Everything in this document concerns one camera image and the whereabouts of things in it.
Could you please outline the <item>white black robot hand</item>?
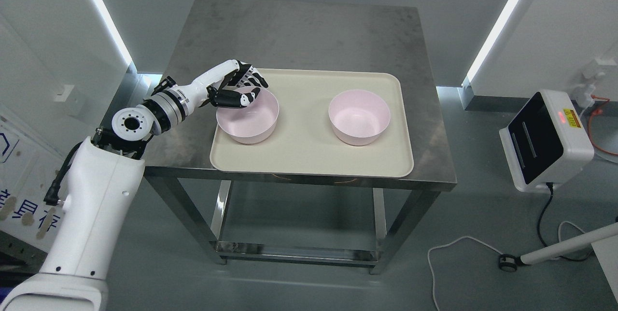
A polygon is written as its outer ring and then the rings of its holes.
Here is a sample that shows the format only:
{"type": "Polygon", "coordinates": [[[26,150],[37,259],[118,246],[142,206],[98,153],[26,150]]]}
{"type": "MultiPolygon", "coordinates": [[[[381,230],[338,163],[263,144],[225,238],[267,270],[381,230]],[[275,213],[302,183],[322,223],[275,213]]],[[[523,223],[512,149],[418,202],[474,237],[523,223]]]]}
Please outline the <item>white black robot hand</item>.
{"type": "Polygon", "coordinates": [[[269,84],[252,64],[230,59],[185,85],[181,91],[196,107],[211,104],[215,107],[241,109],[248,107],[269,84]]]}

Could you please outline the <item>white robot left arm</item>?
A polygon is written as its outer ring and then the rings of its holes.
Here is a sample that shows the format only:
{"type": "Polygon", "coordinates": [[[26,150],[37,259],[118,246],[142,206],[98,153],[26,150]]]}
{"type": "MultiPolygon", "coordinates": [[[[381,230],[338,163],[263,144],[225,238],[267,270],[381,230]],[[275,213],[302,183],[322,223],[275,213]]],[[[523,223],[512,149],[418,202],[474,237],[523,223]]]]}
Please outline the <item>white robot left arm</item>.
{"type": "Polygon", "coordinates": [[[68,195],[55,241],[34,276],[16,286],[3,311],[103,311],[111,256],[143,173],[148,135],[179,124],[202,100],[175,85],[117,111],[110,131],[87,137],[68,170],[68,195]]]}

